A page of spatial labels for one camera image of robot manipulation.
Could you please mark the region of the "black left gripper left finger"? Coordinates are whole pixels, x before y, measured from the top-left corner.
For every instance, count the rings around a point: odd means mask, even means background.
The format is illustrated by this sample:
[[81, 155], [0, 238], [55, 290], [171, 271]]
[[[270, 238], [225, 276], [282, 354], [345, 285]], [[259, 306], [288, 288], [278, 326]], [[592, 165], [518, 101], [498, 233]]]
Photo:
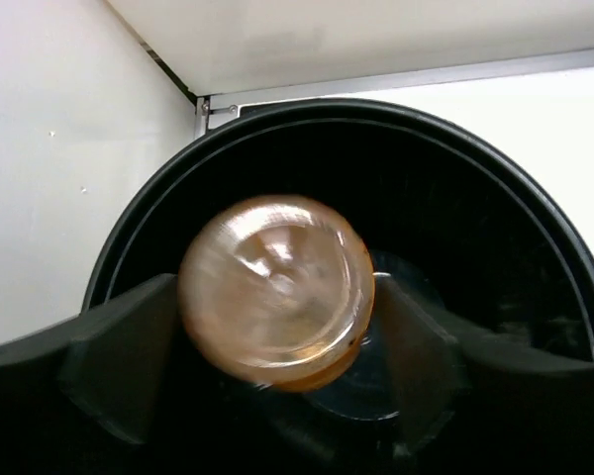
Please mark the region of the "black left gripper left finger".
[[0, 345], [0, 474], [121, 474], [149, 438], [178, 327], [163, 274]]

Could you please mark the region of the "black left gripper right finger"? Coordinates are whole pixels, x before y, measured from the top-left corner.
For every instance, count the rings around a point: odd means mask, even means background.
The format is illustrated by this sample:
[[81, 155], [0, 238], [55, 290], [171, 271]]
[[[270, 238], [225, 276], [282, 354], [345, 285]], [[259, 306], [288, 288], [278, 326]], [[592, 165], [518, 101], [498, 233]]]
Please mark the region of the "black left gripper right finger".
[[594, 363], [517, 344], [375, 279], [402, 443], [429, 472], [594, 474]]

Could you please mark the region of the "orange plastic bottle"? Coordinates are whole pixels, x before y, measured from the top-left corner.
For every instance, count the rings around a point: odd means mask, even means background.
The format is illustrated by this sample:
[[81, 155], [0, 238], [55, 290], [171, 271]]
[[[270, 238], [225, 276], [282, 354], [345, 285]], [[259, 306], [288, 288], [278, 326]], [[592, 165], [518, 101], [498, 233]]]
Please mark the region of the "orange plastic bottle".
[[375, 279], [350, 223], [317, 201], [252, 198], [213, 218], [178, 271], [178, 305], [200, 353], [239, 379], [319, 389], [356, 360]]

